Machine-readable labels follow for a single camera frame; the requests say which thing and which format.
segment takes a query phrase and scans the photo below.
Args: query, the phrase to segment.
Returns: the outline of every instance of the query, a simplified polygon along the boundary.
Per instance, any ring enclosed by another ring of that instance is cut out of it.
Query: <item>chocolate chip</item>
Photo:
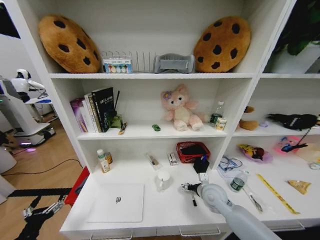
[[[220,62],[216,61],[214,64],[211,65],[212,69],[217,69],[220,67]]]
[[[95,58],[96,58],[97,60],[99,60],[99,57],[98,57],[98,54],[96,53],[96,51],[93,51],[93,54],[94,54]]]
[[[213,49],[213,53],[215,55],[219,55],[221,53],[222,49],[219,45],[215,45],[214,49]]]
[[[77,43],[81,48],[83,48],[84,50],[86,50],[86,45],[85,45],[79,38],[77,38],[76,40],[77,40],[76,43]]]
[[[222,22],[221,22],[221,21],[216,21],[216,22],[213,24],[213,26],[215,26],[215,27],[219,27],[221,24],[222,24]]]
[[[69,52],[70,52],[68,46],[66,46],[66,45],[59,44],[58,47],[59,47],[62,51],[64,51],[65,53],[69,53]]]
[[[202,63],[203,61],[204,61],[204,57],[203,56],[198,57],[198,62],[199,63]]]
[[[240,26],[239,26],[239,24],[238,24],[238,23],[233,24],[233,25],[232,25],[232,32],[233,32],[234,34],[238,34],[239,31],[240,31]]]
[[[87,64],[87,65],[90,65],[90,59],[88,58],[88,57],[85,57],[84,59],[83,59],[83,61],[84,61],[84,63],[85,64]]]
[[[66,25],[62,21],[56,20],[56,21],[53,21],[53,23],[59,28],[62,28],[62,29],[66,28]]]
[[[208,32],[206,35],[203,36],[203,41],[209,41],[210,38],[211,38],[211,33]]]
[[[236,48],[230,51],[231,59],[234,59],[237,56],[238,50]]]

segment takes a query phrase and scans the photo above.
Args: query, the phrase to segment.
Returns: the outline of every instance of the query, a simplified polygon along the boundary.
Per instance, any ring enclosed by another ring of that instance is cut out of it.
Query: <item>green toy car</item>
[[[152,127],[156,132],[159,132],[161,130],[161,128],[158,126],[158,124],[153,124]]]

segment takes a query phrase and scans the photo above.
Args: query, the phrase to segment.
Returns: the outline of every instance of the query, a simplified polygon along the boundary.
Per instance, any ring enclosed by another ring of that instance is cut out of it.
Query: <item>wire rack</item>
[[[144,51],[101,51],[101,56],[107,58],[131,59],[134,73],[153,73],[155,52]]]

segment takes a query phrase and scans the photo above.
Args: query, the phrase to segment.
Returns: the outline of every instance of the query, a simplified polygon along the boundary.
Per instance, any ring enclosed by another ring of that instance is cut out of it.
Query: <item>bottle cap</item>
[[[104,152],[102,149],[98,149],[98,150],[96,151],[96,153],[98,154],[98,156],[101,156],[101,155],[103,155],[105,152]]]

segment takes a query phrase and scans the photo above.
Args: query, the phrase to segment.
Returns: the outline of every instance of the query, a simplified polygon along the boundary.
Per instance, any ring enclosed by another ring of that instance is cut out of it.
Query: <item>measuring tape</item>
[[[292,206],[287,203],[286,200],[283,199],[283,197],[265,180],[263,176],[260,174],[257,174],[257,177],[263,182],[263,184],[278,198],[281,203],[292,213],[292,214],[300,214],[300,212],[295,211]]]

